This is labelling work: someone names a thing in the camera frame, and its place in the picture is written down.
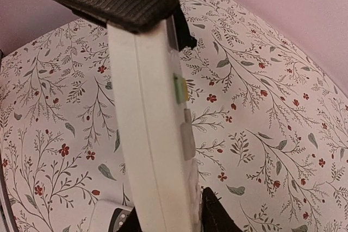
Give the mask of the slim white remote control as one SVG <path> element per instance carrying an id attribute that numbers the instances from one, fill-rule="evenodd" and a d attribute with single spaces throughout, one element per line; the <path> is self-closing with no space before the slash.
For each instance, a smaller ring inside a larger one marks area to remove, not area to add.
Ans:
<path id="1" fill-rule="evenodd" d="M 201 231 L 187 84 L 173 16 L 146 33 L 108 25 L 118 132 L 141 231 Z"/>

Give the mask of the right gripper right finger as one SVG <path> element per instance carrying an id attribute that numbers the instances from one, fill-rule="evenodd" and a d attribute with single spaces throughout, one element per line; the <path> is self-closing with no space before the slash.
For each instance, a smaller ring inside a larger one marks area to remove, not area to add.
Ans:
<path id="1" fill-rule="evenodd" d="M 186 47 L 194 49 L 197 46 L 197 40 L 190 34 L 188 23 L 180 6 L 175 8 L 173 12 L 173 19 L 176 30 L 178 50 L 182 51 Z"/>

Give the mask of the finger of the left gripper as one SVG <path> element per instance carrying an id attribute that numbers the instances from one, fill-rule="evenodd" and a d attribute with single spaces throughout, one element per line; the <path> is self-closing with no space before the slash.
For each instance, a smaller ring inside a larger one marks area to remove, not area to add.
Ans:
<path id="1" fill-rule="evenodd" d="M 209 187 L 205 187 L 202 192 L 202 224 L 203 230 L 207 232 L 241 232 Z M 135 208 L 121 226 L 121 231 L 141 231 Z"/>

